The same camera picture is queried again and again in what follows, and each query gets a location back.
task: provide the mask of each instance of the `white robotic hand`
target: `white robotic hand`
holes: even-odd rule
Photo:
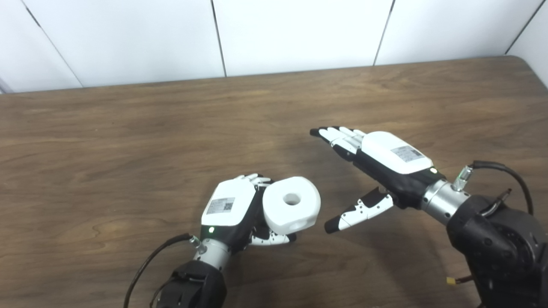
[[[387,132],[366,134],[346,127],[311,129],[343,159],[378,181],[386,193],[374,189],[357,204],[325,225],[326,231],[339,231],[388,210],[392,205],[419,208],[428,185],[441,178],[432,161],[405,141]]]
[[[265,222],[262,196],[273,181],[254,173],[219,183],[202,214],[201,238],[227,245],[235,253],[248,244],[292,242],[294,235],[278,235]]]

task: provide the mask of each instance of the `cable connector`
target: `cable connector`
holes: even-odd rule
[[[473,168],[470,166],[465,166],[459,173],[459,176],[456,177],[455,181],[451,185],[451,188],[454,191],[462,191],[468,183],[468,180],[472,176]]]
[[[189,242],[198,250],[199,254],[204,254],[207,251],[207,247],[200,242],[199,238],[195,235],[189,240]]]

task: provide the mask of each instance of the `hole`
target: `hole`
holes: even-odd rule
[[[283,202],[289,206],[295,206],[301,202],[301,197],[297,196],[294,193],[288,193],[283,197]]]

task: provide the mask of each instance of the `white cylindrical object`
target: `white cylindrical object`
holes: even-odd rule
[[[302,176],[268,186],[262,197],[266,223],[277,234],[290,234],[316,223],[321,200],[311,181]]]

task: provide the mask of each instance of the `silver cylindrical joint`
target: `silver cylindrical joint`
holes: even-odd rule
[[[447,225],[459,206],[469,197],[467,192],[455,191],[450,183],[439,180],[426,189],[420,208],[443,225]]]
[[[196,252],[194,260],[205,262],[219,270],[222,270],[229,261],[229,247],[215,239],[206,238],[202,241],[206,250],[204,253]]]

